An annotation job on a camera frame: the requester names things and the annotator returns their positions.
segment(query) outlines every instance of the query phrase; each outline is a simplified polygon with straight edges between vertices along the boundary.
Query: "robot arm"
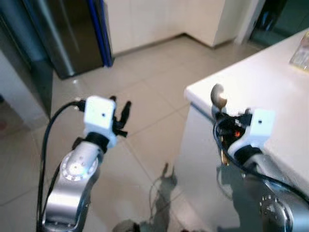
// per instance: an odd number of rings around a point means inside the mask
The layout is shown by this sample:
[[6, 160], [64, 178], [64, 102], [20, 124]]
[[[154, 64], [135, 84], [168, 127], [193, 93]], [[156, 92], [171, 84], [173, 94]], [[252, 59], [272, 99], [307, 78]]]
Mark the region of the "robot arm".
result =
[[[271, 135], [274, 112], [256, 109], [229, 116], [220, 111], [216, 120], [214, 136], [224, 149], [222, 154], [243, 170], [250, 170], [242, 176], [245, 188], [260, 208], [263, 232], [308, 232], [307, 196], [294, 187], [271, 156], [263, 153], [264, 143]], [[260, 178], [259, 174], [270, 178]]]
[[99, 166], [108, 148], [117, 144], [117, 135], [129, 116], [127, 102], [120, 121], [116, 120], [112, 100], [91, 96], [85, 103], [85, 139], [79, 138], [60, 165], [58, 180], [47, 198], [42, 229], [45, 232], [81, 232], [84, 227], [90, 192], [99, 176]]

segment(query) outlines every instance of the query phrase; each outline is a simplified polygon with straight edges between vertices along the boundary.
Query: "white countertop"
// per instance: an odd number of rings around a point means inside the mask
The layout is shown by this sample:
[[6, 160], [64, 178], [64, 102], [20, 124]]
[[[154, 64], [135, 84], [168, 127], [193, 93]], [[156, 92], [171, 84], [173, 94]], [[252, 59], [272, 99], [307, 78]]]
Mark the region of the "white countertop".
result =
[[289, 64], [305, 31], [188, 86], [185, 94], [210, 116], [216, 83], [225, 88], [229, 114], [246, 108], [274, 110], [276, 121], [265, 148], [292, 169], [292, 179], [309, 192], [309, 73]]

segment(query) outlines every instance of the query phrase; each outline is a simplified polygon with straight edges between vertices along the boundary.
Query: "white cabinet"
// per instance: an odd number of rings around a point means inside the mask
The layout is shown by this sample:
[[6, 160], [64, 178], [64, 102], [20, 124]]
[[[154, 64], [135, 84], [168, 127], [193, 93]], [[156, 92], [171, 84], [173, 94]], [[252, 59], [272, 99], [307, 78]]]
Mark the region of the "white cabinet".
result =
[[105, 0], [108, 5], [108, 20], [113, 53], [129, 50], [133, 47], [131, 1]]
[[178, 185], [207, 231], [260, 232], [257, 204], [245, 189], [240, 171], [221, 164], [210, 118], [190, 106], [175, 164]]
[[215, 46], [235, 38], [248, 0], [105, 0], [114, 53], [187, 33]]
[[187, 0], [168, 0], [168, 36], [179, 35], [185, 31]]
[[248, 0], [188, 0], [186, 33], [215, 46], [234, 39], [248, 10]]
[[167, 0], [131, 0], [134, 46], [153, 43], [168, 34]]
[[188, 0], [185, 31], [213, 46], [225, 0]]

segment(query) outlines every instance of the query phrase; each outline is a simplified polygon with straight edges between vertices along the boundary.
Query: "refrigerator door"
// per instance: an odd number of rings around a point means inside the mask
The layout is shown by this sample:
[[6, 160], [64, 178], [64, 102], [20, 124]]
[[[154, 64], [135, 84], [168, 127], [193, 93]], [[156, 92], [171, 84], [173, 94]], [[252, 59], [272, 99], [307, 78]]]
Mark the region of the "refrigerator door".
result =
[[86, 0], [23, 0], [60, 78], [103, 66]]

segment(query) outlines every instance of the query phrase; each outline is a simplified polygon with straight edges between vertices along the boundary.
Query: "black cable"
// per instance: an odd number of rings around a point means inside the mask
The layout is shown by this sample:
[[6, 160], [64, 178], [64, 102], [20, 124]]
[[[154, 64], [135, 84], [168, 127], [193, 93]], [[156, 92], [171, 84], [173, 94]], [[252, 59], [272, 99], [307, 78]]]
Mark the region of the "black cable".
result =
[[[42, 217], [43, 217], [43, 211], [42, 211], [42, 200], [43, 200], [43, 188], [44, 188], [44, 178], [45, 178], [45, 163], [46, 163], [46, 150], [47, 150], [47, 142], [49, 133], [51, 130], [51, 127], [53, 123], [55, 122], [56, 118], [64, 111], [66, 108], [70, 106], [78, 106], [81, 107], [81, 101], [71, 101], [65, 105], [63, 105], [60, 109], [56, 111], [54, 116], [50, 119], [43, 138], [42, 143], [42, 151], [41, 151], [41, 164], [40, 164], [40, 179], [39, 179], [39, 189], [38, 189], [38, 199], [37, 199], [37, 214], [36, 214], [36, 231], [41, 232], [42, 231]], [[56, 181], [56, 173], [58, 174], [59, 170], [55, 172], [55, 175], [53, 176], [51, 185], [55, 183]]]
[[301, 190], [299, 189], [296, 189], [295, 187], [293, 186], [290, 186], [289, 184], [286, 184], [280, 180], [277, 180], [275, 178], [272, 178], [270, 176], [267, 176], [267, 175], [263, 175], [263, 174], [260, 174], [252, 169], [249, 169], [243, 165], [241, 165], [240, 163], [237, 162], [237, 160], [235, 160], [233, 157], [231, 157], [227, 151], [227, 149], [223, 146], [221, 140], [219, 139], [218, 137], [218, 134], [217, 134], [217, 131], [218, 131], [218, 128], [220, 126], [220, 124], [226, 120], [229, 120], [229, 119], [235, 119], [237, 117], [223, 117], [221, 119], [219, 119], [213, 126], [213, 130], [212, 130], [212, 133], [213, 133], [213, 136], [215, 138], [215, 141], [217, 143], [217, 145], [219, 146], [220, 149], [223, 150], [223, 152], [225, 153], [225, 155], [228, 157], [228, 159], [236, 166], [238, 167], [239, 169], [241, 169], [243, 172], [245, 172], [246, 174], [251, 174], [259, 179], [262, 179], [262, 180], [265, 180], [265, 181], [269, 181], [270, 183], [273, 183], [273, 184], [277, 184], [277, 185], [280, 185], [281, 187], [283, 188], [286, 188], [287, 190], [293, 192], [294, 194], [296, 194], [297, 196], [299, 196], [300, 198], [302, 198], [307, 204], [309, 204], [309, 199], [308, 199], [308, 196], [306, 194], [304, 194]]

